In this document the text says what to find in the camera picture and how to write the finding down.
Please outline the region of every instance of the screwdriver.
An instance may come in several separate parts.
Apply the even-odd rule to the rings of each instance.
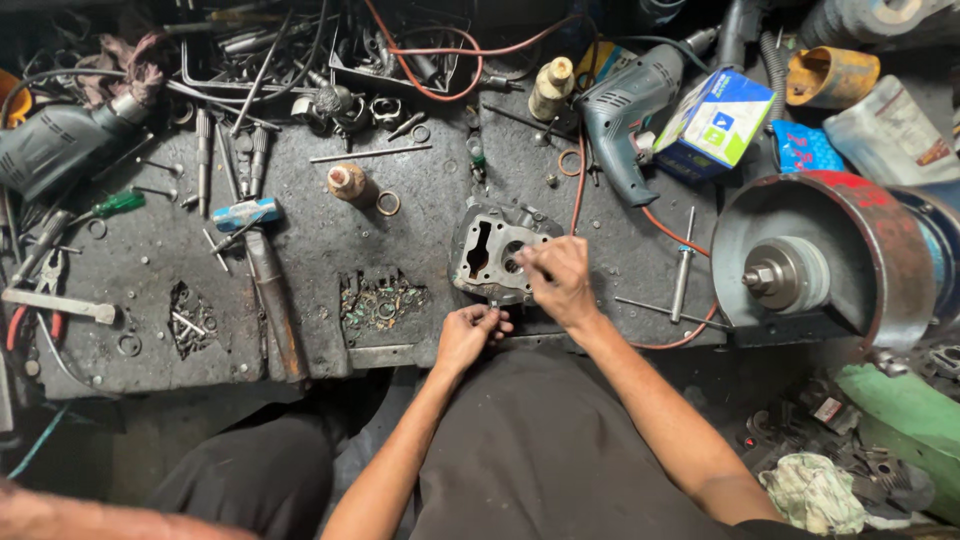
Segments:
[[[89,212],[71,221],[70,225],[76,225],[77,223],[81,223],[87,219],[90,219],[91,217],[110,217],[116,213],[138,209],[146,204],[147,198],[143,196],[141,191],[128,189],[126,191],[121,191],[116,195],[110,195],[103,203],[100,203],[99,205],[93,205],[93,208],[90,209]]]

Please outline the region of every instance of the blue packet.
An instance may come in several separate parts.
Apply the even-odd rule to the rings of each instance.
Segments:
[[[780,150],[780,172],[843,171],[843,159],[833,150],[824,130],[786,120],[774,120]]]

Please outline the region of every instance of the worn workbench surface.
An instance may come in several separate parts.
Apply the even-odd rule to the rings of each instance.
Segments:
[[[523,92],[481,92],[481,100],[527,114]],[[430,365],[445,315],[471,302],[453,289],[445,268],[454,227],[466,210],[470,195],[526,203],[569,227],[577,178],[561,174],[560,152],[571,143],[553,137],[552,145],[534,146],[531,128],[489,110],[480,110],[486,148],[486,184],[470,176],[464,142],[468,135],[463,105],[416,103],[427,107],[426,122],[433,148],[408,154],[358,160],[380,189],[399,195],[402,207],[384,217],[375,209],[359,211],[324,192],[326,171],[332,163],[313,165],[309,158],[341,154],[337,136],[316,136],[299,125],[285,125],[273,138],[264,196],[277,197],[286,210],[282,223],[268,226],[281,260],[295,306],[295,327],[316,378],[341,377],[352,369],[410,364]],[[386,141],[384,131],[368,130],[355,139],[354,152],[413,144],[409,136]],[[77,227],[65,242],[84,250],[70,256],[63,293],[67,296],[119,305],[122,320],[104,327],[89,319],[71,317],[60,349],[73,372],[104,391],[132,393],[181,386],[260,380],[279,375],[272,362],[260,360],[270,349],[265,324],[258,319],[249,265],[242,249],[226,257],[229,274],[208,254],[201,228],[219,239],[209,222],[179,202],[196,192],[196,139],[192,130],[171,130],[146,147],[141,156],[161,163],[181,163],[186,175],[174,180],[167,173],[129,160],[108,179],[78,189],[65,205],[77,211],[103,199],[105,193],[124,186],[175,187],[176,203],[147,193],[147,206],[112,216],[108,233],[95,239]],[[211,208],[231,204],[223,159],[214,153]],[[565,162],[576,170],[577,159]],[[683,234],[690,207],[697,209],[694,241],[709,245],[716,221],[712,185],[697,192],[654,167],[647,168],[652,189],[661,197],[653,213],[668,227]],[[560,179],[556,188],[545,182],[549,174]],[[670,324],[667,316],[616,303],[624,296],[669,307],[680,254],[677,242],[660,233],[639,209],[620,202],[601,175],[599,186],[588,177],[579,220],[579,235],[590,242],[591,280],[598,303],[628,337],[666,343],[684,337],[696,325]],[[379,329],[362,321],[358,329],[341,330],[341,276],[360,270],[367,278],[389,275],[397,269],[410,284],[421,287],[418,300],[396,317],[392,328]],[[202,298],[215,320],[216,339],[208,347],[181,357],[171,335],[170,305],[180,283],[191,299]],[[704,316],[711,302],[708,261],[693,259],[684,312]],[[516,310],[518,328],[512,344],[525,346],[555,341],[571,348],[539,309],[524,316]],[[125,355],[118,340],[134,334],[142,342],[136,356]],[[717,344],[726,336],[707,329],[697,344]],[[52,399],[92,395],[57,367],[46,343],[39,339],[41,372]]]

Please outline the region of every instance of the hammer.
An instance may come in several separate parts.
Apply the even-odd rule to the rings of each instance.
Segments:
[[[287,381],[296,382],[309,376],[309,368],[291,324],[292,311],[286,296],[287,285],[283,271],[262,228],[264,223],[277,221],[282,217],[283,208],[276,199],[260,199],[218,209],[213,212],[211,220],[217,231],[231,233],[228,238],[243,235],[247,244],[247,257],[250,258],[253,269],[253,282],[256,283],[260,302],[267,312],[267,320],[274,330],[276,344],[280,349],[280,363],[283,364]]]

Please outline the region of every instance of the plastic bottle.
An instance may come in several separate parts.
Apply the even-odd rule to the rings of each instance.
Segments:
[[[568,58],[557,57],[540,69],[527,107],[534,118],[549,122],[560,112],[566,96],[572,91],[573,62]]]
[[[830,143],[860,176],[879,185],[960,178],[960,159],[893,75],[859,103],[824,121]]]

